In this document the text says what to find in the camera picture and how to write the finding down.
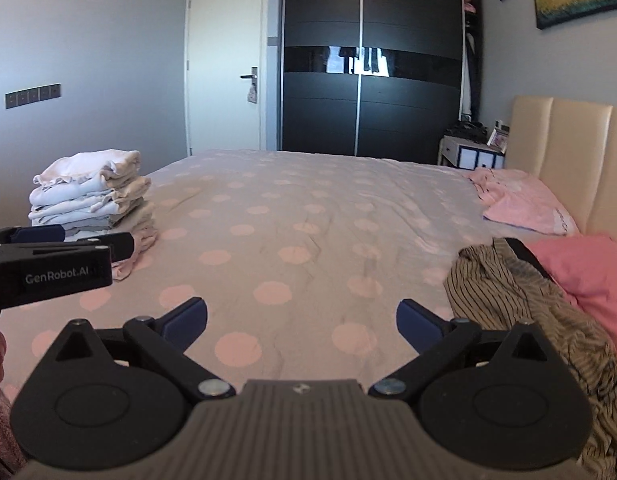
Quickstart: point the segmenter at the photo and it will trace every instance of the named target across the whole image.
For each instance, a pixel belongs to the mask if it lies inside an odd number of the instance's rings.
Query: gray wall
[[[617,10],[541,31],[533,0],[484,0],[482,122],[509,120],[515,95],[617,105]]]
[[[269,0],[268,4],[268,37],[280,35],[280,4],[281,0]],[[266,149],[277,150],[278,130],[278,86],[280,70],[278,67],[278,48],[269,46],[266,49],[267,87],[266,87]]]
[[[57,158],[140,150],[143,173],[186,156],[186,0],[0,0],[0,224],[23,224]],[[4,94],[63,96],[4,109]]]

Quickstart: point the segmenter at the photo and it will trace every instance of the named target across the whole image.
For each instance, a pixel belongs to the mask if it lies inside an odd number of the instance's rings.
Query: nightstand
[[[494,146],[478,144],[459,137],[445,136],[439,144],[439,166],[451,166],[461,170],[504,167],[504,154]]]

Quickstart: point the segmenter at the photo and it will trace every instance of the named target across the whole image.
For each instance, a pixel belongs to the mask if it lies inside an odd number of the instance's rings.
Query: headboard
[[[538,177],[582,233],[617,240],[617,107],[517,97],[505,166]]]

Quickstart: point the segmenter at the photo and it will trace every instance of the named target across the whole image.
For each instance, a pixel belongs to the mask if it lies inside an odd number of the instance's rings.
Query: pink pillowcase
[[[520,170],[478,168],[468,175],[494,222],[547,235],[579,234],[575,220],[540,179]]]
[[[617,243],[605,235],[548,238],[528,249],[617,347]]]

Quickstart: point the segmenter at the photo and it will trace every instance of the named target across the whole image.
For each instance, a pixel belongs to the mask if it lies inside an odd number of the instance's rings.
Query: bed sheet
[[[2,313],[4,392],[16,396],[62,327],[208,304],[186,352],[238,390],[250,378],[357,379],[368,388],[416,356],[395,326],[413,298],[450,319],[457,252],[541,236],[482,219],[465,172],[285,152],[205,152],[152,175],[160,238],[108,288]]]

